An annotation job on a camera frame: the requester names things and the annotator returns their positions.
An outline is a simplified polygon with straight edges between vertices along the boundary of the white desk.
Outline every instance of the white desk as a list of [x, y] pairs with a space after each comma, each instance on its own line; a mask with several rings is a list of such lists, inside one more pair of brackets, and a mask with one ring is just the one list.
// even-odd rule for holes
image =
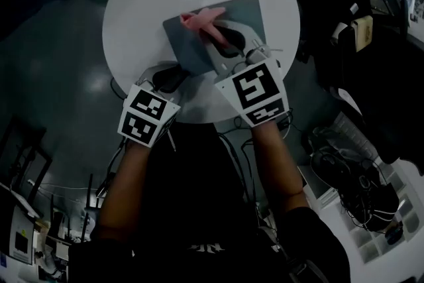
[[[106, 61], [123, 91], [148, 67], [176, 60], [162, 23], [180, 13], [227, 0], [109, 0], [103, 21]], [[300, 21], [296, 0], [259, 0], [267, 43], [275, 52], [285, 74], [299, 42]], [[213, 123], [230, 119], [237, 112], [215, 89], [215, 72], [191, 80], [190, 99], [178, 121]]]

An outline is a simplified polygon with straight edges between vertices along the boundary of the desk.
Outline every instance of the desk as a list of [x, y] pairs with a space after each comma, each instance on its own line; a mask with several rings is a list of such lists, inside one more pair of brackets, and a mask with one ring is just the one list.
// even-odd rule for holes
[[[159, 62], [175, 61], [162, 23], [180, 13], [227, 0], [109, 0], [103, 21], [106, 61], [119, 86], [126, 93], [145, 71]], [[290, 69], [299, 42], [300, 20], [296, 0], [259, 0], [267, 43], [284, 71]], [[215, 72], [190, 79], [192, 92], [178, 121], [214, 123], [237, 115], [215, 89]]]

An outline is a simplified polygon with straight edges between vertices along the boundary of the gray mat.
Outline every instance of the gray mat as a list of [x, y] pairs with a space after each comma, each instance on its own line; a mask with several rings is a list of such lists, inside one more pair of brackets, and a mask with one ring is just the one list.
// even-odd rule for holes
[[[211, 9], [225, 7], [227, 11], [217, 19], [248, 25], [266, 42], [259, 0], [230, 0], [205, 7]], [[192, 13], [198, 13], [200, 10], [197, 9]], [[180, 22], [180, 17], [168, 19], [164, 21], [163, 25], [174, 54], [184, 70], [187, 70], [193, 76], [214, 70], [198, 34], [184, 28]]]

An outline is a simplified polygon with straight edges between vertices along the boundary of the black sleeve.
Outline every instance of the black sleeve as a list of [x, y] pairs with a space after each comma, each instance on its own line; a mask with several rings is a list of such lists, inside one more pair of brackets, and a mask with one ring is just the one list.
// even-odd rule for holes
[[312, 209], [287, 212], [278, 223], [278, 238], [289, 256], [311, 260], [330, 283], [350, 282], [345, 249]]
[[68, 282], [125, 282], [131, 250], [113, 240], [74, 244], [69, 249]]

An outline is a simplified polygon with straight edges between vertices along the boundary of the black t-shirt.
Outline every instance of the black t-shirt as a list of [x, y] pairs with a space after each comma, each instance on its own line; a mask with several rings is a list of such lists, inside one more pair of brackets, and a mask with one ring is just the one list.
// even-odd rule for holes
[[[194, 244], [180, 247], [178, 240], [137, 251], [112, 240], [96, 240], [70, 248], [70, 282], [143, 282], [162, 279], [212, 281], [228, 278], [278, 278], [291, 282], [285, 257], [276, 253], [265, 237], [246, 237], [232, 230], [234, 242]], [[345, 250], [329, 228], [307, 207], [285, 214], [278, 238], [292, 258], [312, 261], [329, 282], [350, 282]]]

